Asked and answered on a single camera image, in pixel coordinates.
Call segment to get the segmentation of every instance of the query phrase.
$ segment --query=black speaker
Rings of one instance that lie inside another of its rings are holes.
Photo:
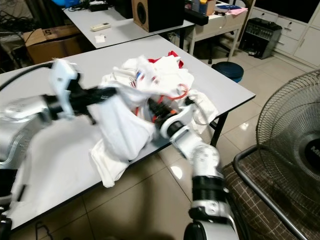
[[[131,0],[115,0],[114,9],[126,19],[133,18]]]
[[[260,18],[249,19],[239,49],[259,59],[269,57],[277,44],[282,27]]]
[[[184,23],[185,0],[132,0],[133,21],[147,32]]]

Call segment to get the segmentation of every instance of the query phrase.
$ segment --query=cabinet drawer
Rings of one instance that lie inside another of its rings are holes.
[[[285,35],[281,35],[280,39],[278,40],[277,44],[275,45],[276,49],[282,50],[288,54],[292,54],[296,49],[298,44],[297,40],[294,40],[290,37]]]
[[[226,30],[236,28],[244,24],[247,11],[238,15],[226,14],[225,16],[211,15],[209,16],[208,24],[204,26],[195,25],[196,41],[207,39],[221,33],[225,33]]]
[[[250,15],[250,18],[260,18],[269,22],[276,22],[278,15],[277,14],[271,14],[268,12],[260,11],[258,9],[253,9]]]
[[[282,27],[282,35],[285,35],[295,40],[299,40],[302,34],[304,33],[304,30],[306,29],[305,25],[285,19],[283,17],[278,17],[276,24]]]

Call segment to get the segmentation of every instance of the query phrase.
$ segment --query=robotic arm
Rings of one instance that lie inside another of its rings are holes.
[[[227,203],[228,189],[220,172],[217,149],[194,133],[188,126],[188,114],[193,101],[187,98],[186,107],[179,114],[163,103],[148,100],[156,115],[155,124],[164,138],[193,166],[192,203],[189,216],[193,219],[184,232],[184,240],[239,240],[235,221]]]
[[[79,85],[80,74],[63,59],[56,59],[51,68],[50,84],[56,95],[19,99],[9,103],[0,113],[0,240],[9,239],[12,222],[3,213],[10,208],[11,190],[32,137],[59,118],[87,115],[95,124],[87,106],[116,94],[114,88],[82,89]],[[170,139],[193,165],[193,202],[189,210],[193,223],[187,226],[184,239],[238,240],[236,225],[226,201],[228,190],[224,188],[224,178],[219,169],[219,153],[187,127],[186,119],[192,113],[193,102],[187,98],[186,107],[179,114],[151,98],[148,103],[156,116],[155,123],[161,135]]]

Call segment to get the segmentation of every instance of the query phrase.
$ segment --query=desk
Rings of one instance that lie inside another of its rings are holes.
[[[226,3],[219,3],[217,6],[227,5]],[[234,50],[237,45],[237,41],[241,32],[241,28],[245,23],[246,15],[248,11],[244,11],[239,15],[231,15],[227,13],[225,16],[210,15],[208,24],[204,26],[196,25],[189,36],[191,43],[189,46],[189,53],[194,53],[195,42],[208,39],[220,34],[225,34],[231,31],[235,31],[232,47],[228,56],[228,61],[234,54]]]
[[[84,88],[96,86],[102,76],[110,73],[114,66],[120,66],[128,58],[145,55],[156,59],[175,51],[184,62],[184,67],[194,76],[193,88],[205,93],[215,104],[221,115],[253,99],[255,94],[233,82],[221,73],[202,63],[187,52],[155,35],[123,44],[102,48],[65,59],[78,64],[83,72],[81,85]],[[19,73],[21,69],[0,75],[0,83]],[[49,69],[28,73],[6,87],[0,95],[0,104],[18,98],[53,94],[49,86]],[[97,118],[96,106],[89,110]],[[101,181],[98,171],[89,159],[91,149],[101,133],[98,126],[80,116],[73,121],[59,120],[38,133],[31,142],[32,174],[30,187],[24,202],[9,215],[13,228],[39,216],[55,206],[78,195]],[[136,162],[168,145],[161,138],[149,143],[133,161]]]
[[[182,41],[180,41],[180,43],[182,45],[180,44],[180,48],[182,48],[185,28],[195,25],[192,22],[184,20],[183,25],[181,26],[175,26],[154,32],[147,32],[142,27],[135,24],[133,18],[124,18],[113,7],[105,11],[95,12],[91,12],[88,9],[81,11],[68,11],[68,9],[66,9],[64,10],[64,13],[96,49],[170,32],[176,29],[180,29],[181,31],[180,35],[182,36]],[[111,24],[111,28],[96,32],[91,31],[91,26],[103,23]],[[100,34],[106,36],[105,42],[96,43],[95,36]]]

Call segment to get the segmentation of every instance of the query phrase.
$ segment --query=paper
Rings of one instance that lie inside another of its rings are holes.
[[[97,35],[97,36],[94,36],[94,38],[95,38],[95,42],[97,44],[104,43],[106,41],[106,36],[105,35]]]
[[[245,8],[245,7],[244,8],[239,8],[239,9],[232,9],[232,10],[228,11],[228,14],[239,15],[239,14],[241,14],[241,13],[247,11],[247,10],[248,10],[248,8]]]

